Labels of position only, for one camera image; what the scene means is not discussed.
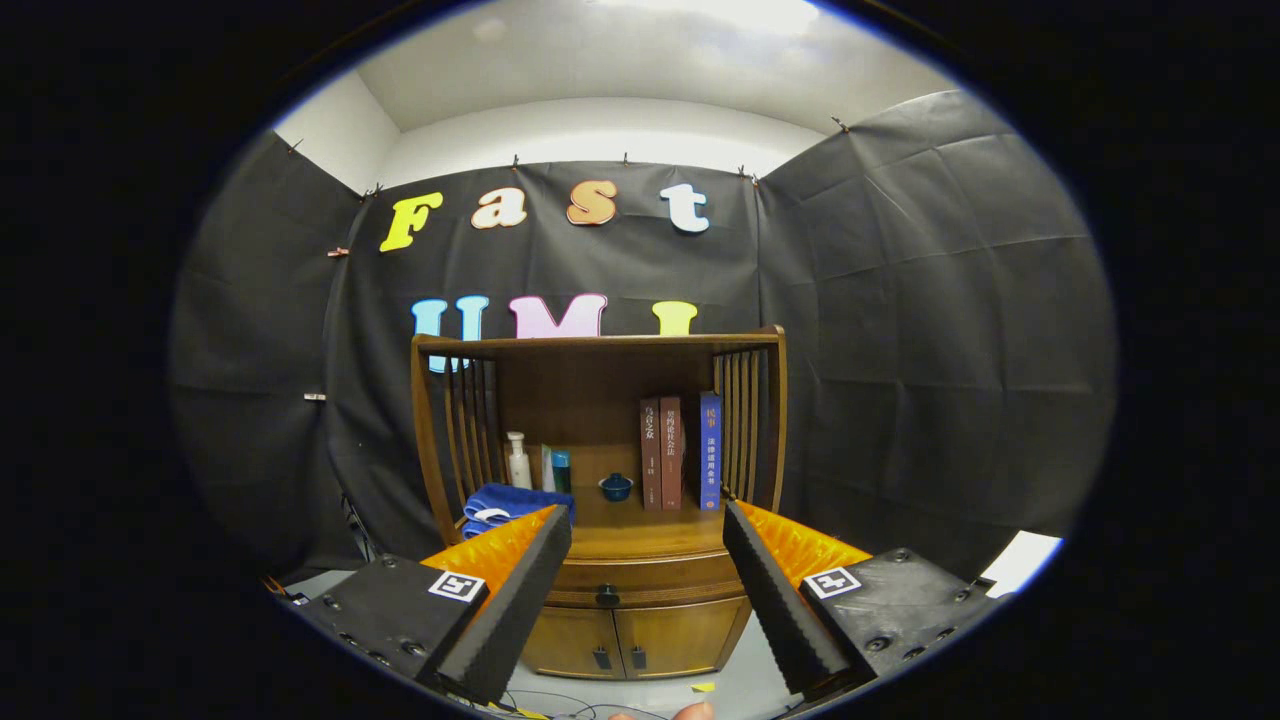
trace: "book spine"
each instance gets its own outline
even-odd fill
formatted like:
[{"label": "book spine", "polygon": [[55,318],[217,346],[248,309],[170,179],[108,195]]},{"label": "book spine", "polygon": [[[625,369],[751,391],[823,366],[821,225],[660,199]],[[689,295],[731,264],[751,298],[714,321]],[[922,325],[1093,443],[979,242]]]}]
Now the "book spine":
[{"label": "book spine", "polygon": [[698,506],[701,510],[719,509],[721,486],[721,398],[714,392],[704,392],[698,414],[701,421],[699,433],[701,459],[699,468],[699,493]]},{"label": "book spine", "polygon": [[658,398],[640,401],[640,492],[645,510],[662,510],[662,421]]},{"label": "book spine", "polygon": [[680,398],[668,396],[658,402],[662,414],[662,509],[680,510],[680,470],[684,460],[684,423]]}]

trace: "white ceiling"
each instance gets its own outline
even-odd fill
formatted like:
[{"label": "white ceiling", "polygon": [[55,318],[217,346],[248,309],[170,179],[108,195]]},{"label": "white ceiling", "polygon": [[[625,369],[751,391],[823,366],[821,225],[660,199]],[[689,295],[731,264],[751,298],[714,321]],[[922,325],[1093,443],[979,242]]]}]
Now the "white ceiling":
[{"label": "white ceiling", "polygon": [[[792,27],[796,15],[777,14],[787,5],[812,22]],[[731,8],[727,17],[710,14],[718,6]],[[829,135],[831,115],[852,124],[955,87],[800,0],[498,0],[424,28],[357,72],[402,132],[506,105],[604,96],[719,105]]]}]

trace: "blue book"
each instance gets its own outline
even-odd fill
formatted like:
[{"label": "blue book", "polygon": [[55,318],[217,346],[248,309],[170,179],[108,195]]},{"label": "blue book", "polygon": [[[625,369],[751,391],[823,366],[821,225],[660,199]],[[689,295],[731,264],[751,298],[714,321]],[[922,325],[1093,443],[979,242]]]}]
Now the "blue book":
[{"label": "blue book", "polygon": [[698,400],[698,507],[718,510],[723,425],[721,397],[708,391],[699,395]]}]

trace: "finger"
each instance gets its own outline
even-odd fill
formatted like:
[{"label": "finger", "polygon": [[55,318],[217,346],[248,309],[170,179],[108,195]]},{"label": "finger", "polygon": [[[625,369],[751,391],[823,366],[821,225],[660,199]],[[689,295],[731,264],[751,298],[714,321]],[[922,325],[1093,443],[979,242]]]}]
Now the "finger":
[{"label": "finger", "polygon": [[716,720],[716,711],[712,710],[712,703],[699,702],[681,710],[671,720]]}]

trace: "black backdrop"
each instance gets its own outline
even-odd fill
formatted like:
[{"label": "black backdrop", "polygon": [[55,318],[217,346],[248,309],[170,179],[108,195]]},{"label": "black backdrop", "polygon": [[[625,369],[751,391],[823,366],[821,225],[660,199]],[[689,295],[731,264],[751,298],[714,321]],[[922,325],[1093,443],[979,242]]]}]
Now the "black backdrop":
[{"label": "black backdrop", "polygon": [[[279,140],[268,145],[214,206],[174,328],[179,418],[197,438],[200,479],[212,507],[273,557],[347,539],[329,510],[328,470],[311,477],[284,455],[314,447],[321,410],[302,400],[307,388],[328,396],[329,456],[378,548],[421,557],[440,547],[408,389],[411,307],[430,299],[451,305],[439,332],[452,337],[453,304],[471,295],[489,299],[481,337],[515,337],[507,304],[529,295],[557,319],[575,296],[605,295],[602,334],[657,333],[652,306],[663,300],[698,306],[694,333],[783,325],[792,427],[782,511],[870,552],[911,546],[964,577],[1018,529],[1065,534],[1101,459],[1115,337],[1093,240],[1053,173],[965,92],[836,133],[758,187],[699,168],[554,163],[357,201]],[[617,215],[603,225],[564,215],[586,179],[617,186]],[[671,222],[658,192],[678,183],[707,196],[705,232]],[[477,199],[499,187],[524,191],[527,218],[472,227]],[[431,192],[443,202],[413,242],[381,251],[393,205]],[[232,223],[228,208],[252,210]],[[335,245],[349,256],[326,258]],[[307,279],[209,279],[210,266],[243,264],[260,278]],[[229,384],[279,389],[279,407],[196,393]],[[315,510],[294,512],[298,503]],[[266,520],[270,530],[252,528]]]}]

